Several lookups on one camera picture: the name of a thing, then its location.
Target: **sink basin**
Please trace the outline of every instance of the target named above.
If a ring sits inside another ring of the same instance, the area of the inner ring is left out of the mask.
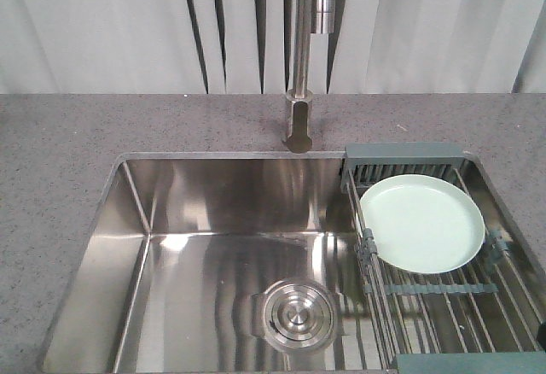
[[[342,153],[120,157],[49,331],[42,370],[380,369],[351,205],[340,188],[342,166]],[[461,174],[486,224],[500,227],[511,248],[527,290],[514,295],[530,292],[544,313],[539,273],[479,163],[466,159]],[[384,273],[391,283],[401,278],[387,266]],[[508,269],[503,276],[516,278]],[[502,281],[494,275],[491,283]],[[498,296],[509,300],[501,290]],[[502,310],[485,295],[474,297],[495,349],[478,335],[483,349],[469,341],[466,351],[537,349],[521,324],[513,328],[523,339],[510,340]],[[461,352],[450,317],[475,320],[464,315],[466,297],[453,315],[438,298],[425,298],[421,309],[407,297],[394,299],[395,336],[405,330],[406,353],[434,351],[433,339],[418,334],[424,324],[434,325],[437,352]],[[528,306],[506,313],[523,314],[534,333],[541,323]]]

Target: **drain strainer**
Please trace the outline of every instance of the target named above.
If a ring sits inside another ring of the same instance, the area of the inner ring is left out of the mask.
[[[283,280],[271,286],[264,301],[265,338],[283,352],[324,348],[334,339],[333,302],[312,281]]]

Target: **gray speckled countertop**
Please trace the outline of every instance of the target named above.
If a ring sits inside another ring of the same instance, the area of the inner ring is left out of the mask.
[[[271,151],[283,96],[0,96],[0,371],[35,372],[117,155]],[[314,150],[453,141],[546,268],[546,96],[318,96]]]

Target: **faucet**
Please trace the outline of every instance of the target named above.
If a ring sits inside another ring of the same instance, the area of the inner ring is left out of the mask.
[[[334,32],[335,0],[297,0],[293,51],[293,88],[288,90],[287,133],[284,144],[296,153],[311,149],[309,136],[311,101],[313,94],[307,90],[309,48],[311,34]]]

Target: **white curtain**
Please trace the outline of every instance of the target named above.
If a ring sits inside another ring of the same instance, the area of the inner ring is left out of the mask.
[[[2,93],[283,93],[295,0],[0,0]],[[337,0],[315,93],[546,92],[544,0]]]

